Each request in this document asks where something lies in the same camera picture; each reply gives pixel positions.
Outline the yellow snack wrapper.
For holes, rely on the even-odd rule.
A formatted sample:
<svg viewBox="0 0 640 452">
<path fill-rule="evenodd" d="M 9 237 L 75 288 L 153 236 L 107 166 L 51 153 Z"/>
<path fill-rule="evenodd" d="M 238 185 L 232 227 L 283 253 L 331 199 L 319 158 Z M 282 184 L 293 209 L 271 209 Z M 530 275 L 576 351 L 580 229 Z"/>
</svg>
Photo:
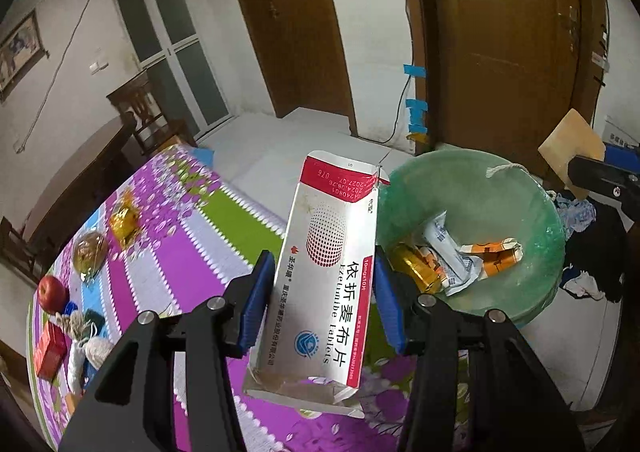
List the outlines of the yellow snack wrapper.
<svg viewBox="0 0 640 452">
<path fill-rule="evenodd" d="M 442 290 L 442 279 L 413 245 L 393 245 L 388 250 L 387 258 L 396 272 L 413 279 L 421 293 L 435 295 Z"/>
</svg>

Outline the white alcohol wipes packet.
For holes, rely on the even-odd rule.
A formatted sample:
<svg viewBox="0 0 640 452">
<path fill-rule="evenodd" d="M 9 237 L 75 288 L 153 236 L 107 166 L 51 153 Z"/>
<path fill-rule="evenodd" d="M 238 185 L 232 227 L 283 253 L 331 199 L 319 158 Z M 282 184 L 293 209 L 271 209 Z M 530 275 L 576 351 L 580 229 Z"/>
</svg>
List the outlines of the white alcohol wipes packet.
<svg viewBox="0 0 640 452">
<path fill-rule="evenodd" d="M 436 262 L 444 270 L 444 293 L 450 297 L 480 279 L 483 261 L 480 257 L 462 253 L 446 228 L 446 218 L 447 212 L 442 211 L 426 221 L 420 233 L 420 244 L 431 250 Z"/>
</svg>

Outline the white red medicine box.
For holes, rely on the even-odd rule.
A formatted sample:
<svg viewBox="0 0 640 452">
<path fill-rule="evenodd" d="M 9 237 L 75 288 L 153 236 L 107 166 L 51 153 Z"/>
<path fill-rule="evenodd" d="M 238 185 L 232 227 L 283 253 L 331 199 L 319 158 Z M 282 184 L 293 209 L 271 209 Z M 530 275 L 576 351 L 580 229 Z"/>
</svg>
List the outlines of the white red medicine box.
<svg viewBox="0 0 640 452">
<path fill-rule="evenodd" d="M 303 163 L 243 391 L 361 418 L 381 167 L 325 151 Z"/>
</svg>

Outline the green lined trash bin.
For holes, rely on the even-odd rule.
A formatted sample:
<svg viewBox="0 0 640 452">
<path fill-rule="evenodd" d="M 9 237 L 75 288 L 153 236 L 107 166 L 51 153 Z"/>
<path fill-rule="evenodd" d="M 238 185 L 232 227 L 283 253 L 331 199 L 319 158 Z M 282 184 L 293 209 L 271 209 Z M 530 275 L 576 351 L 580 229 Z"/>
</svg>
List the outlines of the green lined trash bin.
<svg viewBox="0 0 640 452">
<path fill-rule="evenodd" d="M 518 327 L 532 322 L 558 291 L 565 253 L 561 219 L 525 169 L 474 149 L 439 149 L 390 174 L 378 197 L 376 241 L 385 248 L 419 234 L 443 213 L 459 244 L 515 238 L 522 260 L 448 298 L 451 308 L 483 314 L 498 308 Z"/>
</svg>

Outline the floral purple striped tablecloth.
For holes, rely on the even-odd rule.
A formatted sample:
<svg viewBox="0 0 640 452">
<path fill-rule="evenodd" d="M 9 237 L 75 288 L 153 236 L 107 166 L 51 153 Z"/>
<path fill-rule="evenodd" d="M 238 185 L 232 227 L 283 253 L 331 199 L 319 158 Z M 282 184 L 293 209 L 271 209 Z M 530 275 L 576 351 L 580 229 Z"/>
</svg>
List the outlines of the floral purple striped tablecloth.
<svg viewBox="0 0 640 452">
<path fill-rule="evenodd" d="M 117 340 L 138 313 L 189 311 L 250 271 L 263 250 L 279 251 L 285 224 L 235 190 L 189 149 L 171 147 L 122 183 L 118 196 L 141 211 L 142 230 L 128 249 L 112 244 L 89 283 L 65 248 L 52 273 L 81 310 L 102 316 L 101 335 Z M 363 418 L 296 410 L 244 396 L 246 364 L 229 374 L 243 437 L 252 451 L 391 451 L 408 408 L 414 360 L 387 345 L 377 314 L 369 319 L 360 398 Z"/>
</svg>

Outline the golden foil wrapper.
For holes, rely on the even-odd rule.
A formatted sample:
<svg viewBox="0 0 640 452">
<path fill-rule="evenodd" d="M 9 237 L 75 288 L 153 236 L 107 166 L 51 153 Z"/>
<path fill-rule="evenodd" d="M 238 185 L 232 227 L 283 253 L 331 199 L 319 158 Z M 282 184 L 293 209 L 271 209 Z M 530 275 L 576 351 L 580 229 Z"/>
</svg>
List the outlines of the golden foil wrapper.
<svg viewBox="0 0 640 452">
<path fill-rule="evenodd" d="M 140 211 L 134 200 L 134 192 L 126 189 L 114 204 L 110 219 L 111 231 L 122 250 L 127 249 L 140 231 Z"/>
</svg>

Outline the round pastry in plastic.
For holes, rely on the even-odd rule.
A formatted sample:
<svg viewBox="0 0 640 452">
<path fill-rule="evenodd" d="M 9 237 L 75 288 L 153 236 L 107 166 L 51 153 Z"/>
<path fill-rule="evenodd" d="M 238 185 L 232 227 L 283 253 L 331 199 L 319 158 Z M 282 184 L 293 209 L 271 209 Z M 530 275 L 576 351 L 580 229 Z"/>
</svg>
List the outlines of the round pastry in plastic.
<svg viewBox="0 0 640 452">
<path fill-rule="evenodd" d="M 88 231 L 78 238 L 73 249 L 73 266 L 83 281 L 90 281 L 101 271 L 107 252 L 108 242 L 99 231 Z"/>
</svg>

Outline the crumpled white tissue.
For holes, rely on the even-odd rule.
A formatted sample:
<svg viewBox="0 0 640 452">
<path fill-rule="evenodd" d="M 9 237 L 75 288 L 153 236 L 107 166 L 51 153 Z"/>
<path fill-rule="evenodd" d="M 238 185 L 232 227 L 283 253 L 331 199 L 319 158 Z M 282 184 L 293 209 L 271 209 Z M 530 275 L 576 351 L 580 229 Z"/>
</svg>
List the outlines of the crumpled white tissue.
<svg viewBox="0 0 640 452">
<path fill-rule="evenodd" d="M 97 371 L 101 368 L 114 345 L 100 335 L 98 324 L 80 310 L 70 314 L 55 314 L 55 325 L 70 339 L 67 364 L 67 386 L 74 396 L 81 396 L 82 372 L 86 362 Z"/>
</svg>

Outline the brown wooden door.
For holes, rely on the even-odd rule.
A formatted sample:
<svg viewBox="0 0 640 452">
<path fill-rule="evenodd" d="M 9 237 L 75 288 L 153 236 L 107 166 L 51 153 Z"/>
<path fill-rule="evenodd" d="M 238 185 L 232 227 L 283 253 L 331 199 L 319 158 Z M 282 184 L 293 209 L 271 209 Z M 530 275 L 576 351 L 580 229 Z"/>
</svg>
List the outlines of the brown wooden door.
<svg viewBox="0 0 640 452">
<path fill-rule="evenodd" d="M 419 152 L 440 143 L 549 168 L 540 144 L 570 110 L 591 120 L 603 84 L 605 0 L 407 0 Z"/>
<path fill-rule="evenodd" d="M 303 107 L 348 119 L 358 134 L 333 0 L 239 0 L 276 116 Z"/>
</svg>

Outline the red apple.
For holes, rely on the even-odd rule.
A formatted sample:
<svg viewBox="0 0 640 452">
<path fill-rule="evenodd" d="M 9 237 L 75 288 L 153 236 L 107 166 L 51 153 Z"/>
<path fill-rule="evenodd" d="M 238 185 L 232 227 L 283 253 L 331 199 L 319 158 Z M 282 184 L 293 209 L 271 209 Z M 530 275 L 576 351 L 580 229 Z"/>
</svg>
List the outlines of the red apple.
<svg viewBox="0 0 640 452">
<path fill-rule="evenodd" d="M 40 308 L 48 314 L 63 313 L 70 300 L 67 287 L 54 275 L 47 274 L 40 279 L 37 287 Z"/>
</svg>

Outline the dark wooden dining table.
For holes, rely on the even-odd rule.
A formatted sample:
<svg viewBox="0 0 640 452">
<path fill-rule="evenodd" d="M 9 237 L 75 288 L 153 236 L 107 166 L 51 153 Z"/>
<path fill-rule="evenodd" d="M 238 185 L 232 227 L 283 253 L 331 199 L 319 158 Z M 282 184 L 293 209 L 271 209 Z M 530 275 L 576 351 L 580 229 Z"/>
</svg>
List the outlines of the dark wooden dining table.
<svg viewBox="0 0 640 452">
<path fill-rule="evenodd" d="M 105 123 L 58 169 L 28 216 L 23 238 L 31 250 L 60 250 L 134 173 L 124 148 L 135 126 L 130 112 Z"/>
</svg>

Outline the red snack packet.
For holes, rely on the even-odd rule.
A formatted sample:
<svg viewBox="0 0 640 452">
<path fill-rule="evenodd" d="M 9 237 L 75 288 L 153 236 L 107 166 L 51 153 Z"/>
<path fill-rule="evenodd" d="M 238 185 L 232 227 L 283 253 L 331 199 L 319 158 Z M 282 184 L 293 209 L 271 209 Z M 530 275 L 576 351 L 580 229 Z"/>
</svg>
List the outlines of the red snack packet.
<svg viewBox="0 0 640 452">
<path fill-rule="evenodd" d="M 66 356 L 67 347 L 62 329 L 47 321 L 34 351 L 36 375 L 40 380 L 52 382 Z"/>
</svg>

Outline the wooden chair by door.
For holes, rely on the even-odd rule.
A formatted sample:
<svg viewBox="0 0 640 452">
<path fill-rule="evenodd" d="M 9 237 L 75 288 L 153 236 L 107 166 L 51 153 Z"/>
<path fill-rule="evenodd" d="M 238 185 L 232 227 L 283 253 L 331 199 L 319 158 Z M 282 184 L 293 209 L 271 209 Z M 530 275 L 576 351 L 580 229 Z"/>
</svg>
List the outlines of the wooden chair by door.
<svg viewBox="0 0 640 452">
<path fill-rule="evenodd" d="M 155 100 L 152 82 L 146 70 L 138 72 L 107 94 L 106 99 L 119 115 L 125 116 L 128 112 L 134 115 L 134 138 L 143 156 L 151 157 L 167 146 L 179 143 L 196 147 L 186 122 L 183 119 L 170 119 Z"/>
</svg>

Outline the wooden chair left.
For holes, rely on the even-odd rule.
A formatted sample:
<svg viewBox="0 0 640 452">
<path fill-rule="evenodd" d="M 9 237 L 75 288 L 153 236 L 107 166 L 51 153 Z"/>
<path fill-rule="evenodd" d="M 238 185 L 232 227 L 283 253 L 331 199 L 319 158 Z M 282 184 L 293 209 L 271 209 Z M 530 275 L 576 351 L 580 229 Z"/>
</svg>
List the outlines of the wooden chair left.
<svg viewBox="0 0 640 452">
<path fill-rule="evenodd" d="M 12 271 L 29 279 L 34 285 L 39 284 L 41 273 L 37 257 L 6 218 L 1 219 L 0 250 L 1 261 Z"/>
</svg>

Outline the white glass double door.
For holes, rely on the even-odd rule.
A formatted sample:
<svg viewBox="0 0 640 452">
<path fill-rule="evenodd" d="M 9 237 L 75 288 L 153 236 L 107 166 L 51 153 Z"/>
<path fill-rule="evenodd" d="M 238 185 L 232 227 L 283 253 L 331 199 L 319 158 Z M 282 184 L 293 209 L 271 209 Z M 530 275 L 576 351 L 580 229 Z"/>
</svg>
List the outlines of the white glass double door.
<svg viewBox="0 0 640 452">
<path fill-rule="evenodd" d="M 230 117 L 186 0 L 115 0 L 160 109 L 201 138 Z"/>
</svg>

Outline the blue tape strips on wall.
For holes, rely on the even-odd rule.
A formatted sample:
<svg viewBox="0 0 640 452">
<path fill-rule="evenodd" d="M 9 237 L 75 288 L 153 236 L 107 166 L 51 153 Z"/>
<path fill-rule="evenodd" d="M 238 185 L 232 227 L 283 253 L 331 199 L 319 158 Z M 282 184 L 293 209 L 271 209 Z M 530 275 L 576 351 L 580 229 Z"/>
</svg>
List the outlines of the blue tape strips on wall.
<svg viewBox="0 0 640 452">
<path fill-rule="evenodd" d="M 427 78 L 427 71 L 423 66 L 412 64 L 404 65 L 404 74 L 408 76 L 408 81 L 418 80 L 423 82 Z M 419 97 L 407 97 L 405 105 L 409 113 L 407 139 L 416 144 L 428 144 L 428 128 L 426 124 L 426 113 L 428 104 L 426 100 Z"/>
</svg>

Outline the framed wall picture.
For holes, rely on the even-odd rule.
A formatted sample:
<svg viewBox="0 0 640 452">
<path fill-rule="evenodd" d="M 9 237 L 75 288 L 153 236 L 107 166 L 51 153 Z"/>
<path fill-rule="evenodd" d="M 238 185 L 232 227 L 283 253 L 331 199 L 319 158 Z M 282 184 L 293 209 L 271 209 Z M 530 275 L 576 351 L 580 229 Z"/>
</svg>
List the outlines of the framed wall picture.
<svg viewBox="0 0 640 452">
<path fill-rule="evenodd" d="M 43 57 L 44 48 L 36 10 L 32 10 L 1 42 L 1 100 L 4 102 L 20 81 Z"/>
</svg>

